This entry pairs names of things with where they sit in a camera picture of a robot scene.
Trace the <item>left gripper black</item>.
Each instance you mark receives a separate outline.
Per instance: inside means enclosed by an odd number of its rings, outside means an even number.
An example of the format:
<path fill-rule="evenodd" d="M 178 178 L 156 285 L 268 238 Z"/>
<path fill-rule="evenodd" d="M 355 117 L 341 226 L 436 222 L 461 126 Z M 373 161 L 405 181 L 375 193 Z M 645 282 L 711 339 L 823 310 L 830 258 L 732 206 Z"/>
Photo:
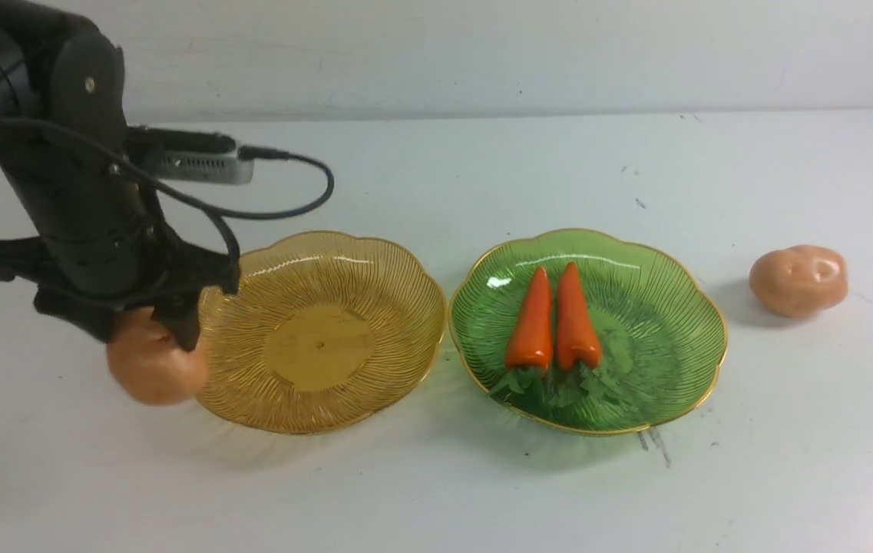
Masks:
<path fill-rule="evenodd" d="M 177 237 L 151 190 L 104 165 L 0 167 L 36 229 L 32 237 L 0 240 L 0 281 L 35 283 L 39 314 L 109 343 L 117 309 L 151 305 L 151 319 L 181 350 L 194 351 L 202 291 L 239 289 L 235 258 Z"/>

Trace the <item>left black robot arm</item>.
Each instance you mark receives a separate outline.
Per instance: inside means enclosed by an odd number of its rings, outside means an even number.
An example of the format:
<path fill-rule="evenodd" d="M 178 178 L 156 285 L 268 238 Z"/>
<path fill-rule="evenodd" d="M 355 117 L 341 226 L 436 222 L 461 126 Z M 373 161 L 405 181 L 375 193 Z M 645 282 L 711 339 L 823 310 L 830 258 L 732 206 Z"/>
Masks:
<path fill-rule="evenodd" d="M 36 285 L 34 308 L 99 342 L 149 308 L 180 349 L 200 338 L 204 288 L 237 290 L 218 254 L 166 223 L 161 183 L 127 155 L 124 56 L 82 15 L 0 1 L 0 169 L 36 235 L 0 240 L 0 281 Z"/>

